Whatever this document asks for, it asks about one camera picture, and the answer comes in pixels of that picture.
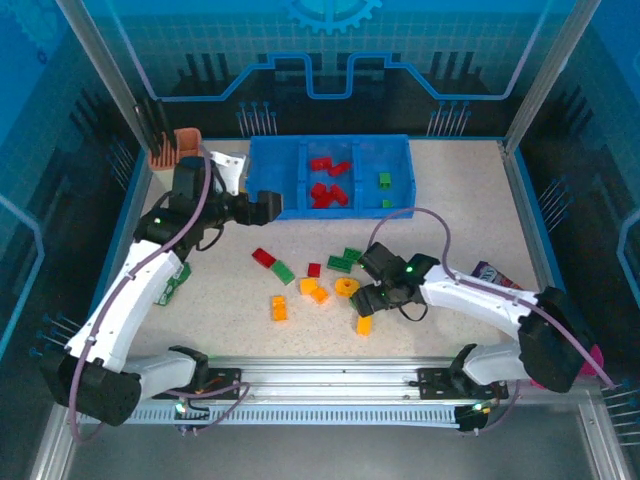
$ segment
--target red block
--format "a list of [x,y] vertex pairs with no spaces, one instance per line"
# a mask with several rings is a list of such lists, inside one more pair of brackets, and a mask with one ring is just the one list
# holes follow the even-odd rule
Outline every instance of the red block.
[[344,190],[342,190],[337,185],[331,185],[329,191],[331,192],[331,195],[333,195],[333,198],[335,198],[340,205],[342,205],[343,207],[347,206],[347,204],[349,203],[349,197],[346,193],[344,193]]
[[328,170],[331,168],[333,161],[331,157],[319,157],[311,160],[311,170],[317,172],[319,170]]
[[319,278],[320,277],[320,268],[321,268],[321,265],[319,263],[310,263],[309,264],[309,269],[307,270],[307,276],[308,277]]
[[333,195],[327,192],[320,198],[316,199],[313,205],[311,205],[311,208],[329,208],[334,201],[335,198],[333,198]]
[[314,200],[319,199],[325,193],[327,193],[327,186],[324,183],[316,183],[311,188],[311,198],[313,198]]
[[331,167],[329,169],[329,176],[337,177],[338,175],[342,175],[344,172],[348,171],[350,168],[351,164],[349,162],[339,163],[335,167]]
[[276,259],[269,255],[267,252],[262,250],[261,248],[257,249],[255,252],[251,254],[256,261],[262,265],[264,268],[271,268],[271,266],[276,263]]

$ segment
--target gear logo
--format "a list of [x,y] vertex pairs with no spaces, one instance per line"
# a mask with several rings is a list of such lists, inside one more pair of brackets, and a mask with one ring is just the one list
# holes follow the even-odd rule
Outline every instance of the gear logo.
[[327,35],[359,28],[360,21],[371,19],[371,11],[381,6],[382,0],[285,0],[290,19],[302,28],[311,27],[313,33],[324,31]]
[[0,16],[13,16],[24,34],[40,49],[58,34],[53,0],[0,0]]

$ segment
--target blue plastic tray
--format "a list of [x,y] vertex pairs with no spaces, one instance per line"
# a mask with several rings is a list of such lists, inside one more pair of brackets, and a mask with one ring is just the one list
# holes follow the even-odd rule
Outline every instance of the blue plastic tray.
[[[382,218],[401,208],[413,207],[416,182],[406,135],[295,135],[252,137],[251,166],[246,188],[253,201],[260,190],[284,197],[280,219]],[[333,165],[350,162],[352,168],[330,177],[326,170],[313,172],[314,158],[329,156]],[[391,174],[391,188],[379,188],[379,174]],[[338,185],[349,196],[342,207],[337,202],[326,209],[311,208],[311,188]],[[382,208],[389,200],[391,208]],[[398,218],[411,217],[412,213]]]

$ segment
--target white table surface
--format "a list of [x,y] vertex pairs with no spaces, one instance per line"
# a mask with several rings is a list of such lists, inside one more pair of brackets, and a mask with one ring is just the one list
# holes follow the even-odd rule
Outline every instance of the white table surface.
[[[248,141],[207,142],[224,153],[248,151]],[[442,215],[451,227],[449,263],[471,272],[490,262],[525,289],[536,289],[531,260],[496,142],[411,142],[417,206]],[[154,178],[146,209],[163,192]],[[218,244],[188,258],[193,273],[166,307],[153,306],[136,335],[131,353],[153,355],[181,344],[210,355],[241,356],[454,356],[467,343],[494,344],[501,332],[453,310],[431,308],[419,323],[397,311],[379,312],[369,337],[355,333],[357,316],[334,291],[344,276],[328,270],[329,255],[344,248],[365,250],[375,220],[276,221],[264,227],[226,225]],[[215,232],[207,233],[205,242]],[[388,222],[378,240],[408,260],[420,252],[441,257],[442,227],[430,217]],[[251,253],[262,247],[296,274],[284,286]],[[318,306],[299,293],[309,262],[323,265],[320,285],[331,294]],[[359,268],[352,277],[368,282]],[[271,319],[271,297],[284,295],[289,320]],[[422,307],[407,311],[419,316]]]

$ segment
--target yellow block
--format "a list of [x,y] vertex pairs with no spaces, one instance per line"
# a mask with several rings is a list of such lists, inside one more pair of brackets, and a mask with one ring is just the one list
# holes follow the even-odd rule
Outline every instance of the yellow block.
[[329,293],[324,288],[318,287],[313,292],[311,292],[311,296],[316,301],[316,303],[322,305],[329,298]]
[[358,326],[356,332],[358,335],[368,337],[371,333],[371,327],[373,326],[373,317],[358,317]]
[[271,299],[271,314],[276,322],[287,319],[287,302],[283,296],[279,295]]
[[336,280],[336,293],[341,297],[351,297],[360,288],[360,282],[353,278],[339,278]]
[[311,295],[318,288],[318,280],[315,278],[303,278],[300,280],[300,293],[303,295]]

